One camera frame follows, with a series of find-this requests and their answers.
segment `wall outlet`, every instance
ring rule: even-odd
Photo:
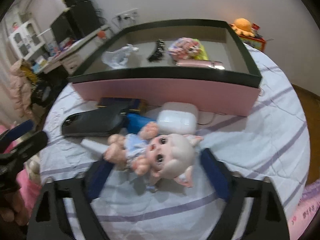
[[[137,24],[137,18],[139,17],[138,9],[134,8],[129,11],[118,13],[116,19],[121,29],[130,27]]]

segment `pink puffer coat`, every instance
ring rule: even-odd
[[[31,104],[31,84],[20,69],[23,60],[18,60],[10,67],[10,95],[13,107],[20,117],[26,116],[34,120]]]

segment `orange octopus plush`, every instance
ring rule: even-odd
[[[238,35],[244,35],[247,37],[254,37],[254,34],[252,33],[252,29],[251,29],[251,23],[244,18],[236,19],[234,21],[234,23],[231,24],[231,28]]]

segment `open box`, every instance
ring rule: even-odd
[[[176,66],[164,53],[163,60],[148,62],[155,41],[166,48],[181,37],[199,39],[209,60],[221,61],[225,70]],[[127,43],[139,48],[127,68],[112,69],[101,56]],[[183,19],[126,28],[96,50],[69,81],[84,100],[101,97],[139,98],[150,105],[191,103],[200,111],[247,116],[259,92],[261,74],[239,37],[223,21]]]

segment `tablecloth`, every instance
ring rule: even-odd
[[[300,101],[281,69],[262,52],[246,47],[263,76],[257,102],[248,117],[216,114],[210,124],[200,126],[197,134],[204,140],[199,148],[210,148],[229,169],[247,178],[271,177],[289,219],[308,176],[307,123]],[[95,109],[95,104],[83,101],[71,84],[59,95],[44,126],[49,143],[40,153],[42,181],[49,176],[56,180],[71,178],[99,159],[99,154],[80,145],[80,138],[64,138],[60,129],[67,116]],[[210,115],[200,113],[200,119],[208,120]],[[112,171],[92,208],[111,240],[206,239],[225,203],[217,198],[198,161],[193,181],[193,188],[184,188],[164,180],[159,191],[151,193],[134,173]],[[252,199],[246,199],[233,239],[242,236],[251,204]],[[76,238],[83,239],[72,201],[65,199],[65,205]]]

